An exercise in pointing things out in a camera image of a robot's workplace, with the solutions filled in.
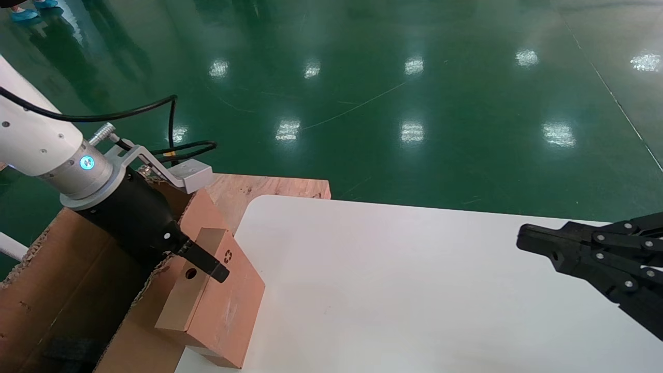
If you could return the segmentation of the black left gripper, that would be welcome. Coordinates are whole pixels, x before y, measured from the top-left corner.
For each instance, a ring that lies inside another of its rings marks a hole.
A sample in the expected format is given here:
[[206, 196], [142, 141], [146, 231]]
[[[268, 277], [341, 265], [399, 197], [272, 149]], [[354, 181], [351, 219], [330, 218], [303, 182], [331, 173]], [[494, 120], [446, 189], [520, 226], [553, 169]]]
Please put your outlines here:
[[109, 197], [78, 215], [110, 234], [142, 271], [152, 271], [168, 252], [179, 252], [219, 283], [230, 275], [220, 260], [181, 231], [165, 196], [134, 170], [126, 171]]

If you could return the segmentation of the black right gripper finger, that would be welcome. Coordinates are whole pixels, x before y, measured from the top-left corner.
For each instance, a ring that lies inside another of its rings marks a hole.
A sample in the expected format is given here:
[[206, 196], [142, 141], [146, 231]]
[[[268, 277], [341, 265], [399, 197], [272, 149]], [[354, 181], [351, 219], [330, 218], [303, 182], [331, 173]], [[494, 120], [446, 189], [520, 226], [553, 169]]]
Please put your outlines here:
[[518, 232], [517, 248], [544, 256], [563, 249], [590, 248], [630, 260], [660, 260], [661, 231], [661, 212], [604, 226], [568, 221], [552, 229], [524, 224]]
[[640, 326], [662, 338], [661, 271], [578, 242], [520, 242], [518, 248], [549, 258], [561, 274], [587, 281]]

